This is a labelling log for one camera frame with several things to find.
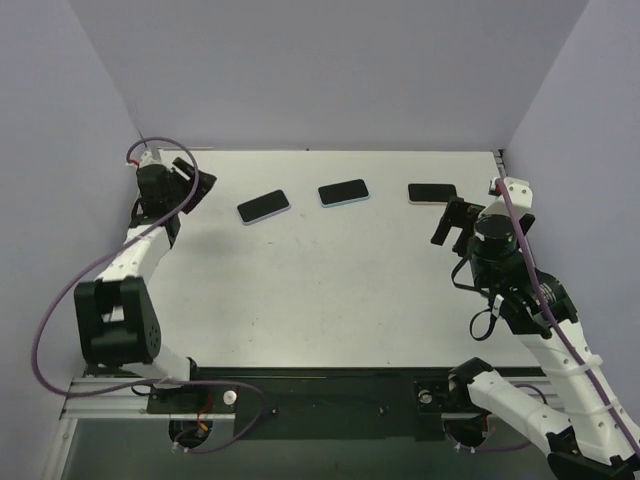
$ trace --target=screw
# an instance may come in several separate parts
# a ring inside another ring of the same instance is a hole
[[[231,406],[234,403],[236,403],[237,399],[238,399],[238,394],[233,390],[227,390],[226,392],[224,392],[224,395],[222,395],[222,401],[224,402],[225,405]]]
[[[420,403],[427,404],[427,403],[431,403],[431,401],[433,400],[433,397],[429,393],[429,390],[420,390],[418,392],[418,400],[420,400]]]

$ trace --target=lavender wall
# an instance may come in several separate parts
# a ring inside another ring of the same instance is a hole
[[[64,283],[122,240],[136,131],[65,0],[0,6],[0,478],[39,478],[63,400],[31,375],[38,318]],[[80,366],[72,302],[45,333],[59,386]]]
[[[587,0],[69,0],[145,135],[503,148]]]
[[[507,148],[528,179],[540,268],[570,291],[587,338],[640,421],[640,2],[592,0]]]

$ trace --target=white tabletop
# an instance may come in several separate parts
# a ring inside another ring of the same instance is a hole
[[[431,245],[444,207],[407,201],[408,183],[453,183],[488,204],[491,153],[195,155],[218,182],[181,217],[149,285],[163,342],[177,353],[200,366],[452,367],[474,356],[537,365],[504,322],[485,342],[470,338],[469,320],[486,303],[451,284],[458,231]],[[356,178],[369,200],[320,206],[319,186]],[[276,189],[291,209],[244,226],[236,206]],[[460,278],[469,282],[468,270]]]

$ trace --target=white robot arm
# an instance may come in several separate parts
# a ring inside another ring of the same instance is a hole
[[[125,243],[139,237],[171,212],[193,186],[193,167],[176,159],[171,168],[143,155],[137,169],[140,197],[131,212]],[[199,172],[197,193],[182,212],[189,213],[213,187],[216,178]],[[180,230],[178,216],[154,228],[115,257],[92,282],[74,291],[82,353],[90,364],[118,367],[143,378],[187,381],[195,364],[162,342],[160,326],[147,292],[160,259],[173,247]]]
[[[533,198],[529,185],[513,178],[505,179],[504,184],[509,189],[512,211],[517,212],[526,231],[533,223],[531,216],[526,218]],[[473,286],[455,284],[455,278],[454,284],[487,298],[491,309],[489,335],[498,319],[506,321],[512,333],[538,360],[563,402],[564,411],[555,411],[532,399],[477,358],[452,370],[451,394],[492,412],[527,437],[547,456],[552,471],[560,479],[632,479],[633,471],[640,469],[636,455],[640,428],[622,408],[605,379],[600,369],[602,358],[587,345],[576,309],[564,287],[553,276],[536,270],[558,327],[582,357],[583,365],[547,321],[495,180],[490,192],[499,197],[487,208],[452,199],[432,243],[441,245],[452,226],[462,228],[454,247],[462,261],[452,278],[469,262]],[[595,377],[609,404],[603,403],[589,374]]]

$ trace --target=smartphone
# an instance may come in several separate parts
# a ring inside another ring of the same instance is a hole
[[[320,203],[323,207],[335,207],[347,203],[366,200],[369,198],[369,190],[364,180],[351,180],[350,182],[334,183],[318,188]]]
[[[451,197],[457,197],[456,186],[449,183],[410,183],[409,203],[448,203]]]
[[[289,208],[291,208],[291,205],[284,192],[276,190],[238,205],[238,213],[242,218],[242,223],[251,225],[289,210]]]

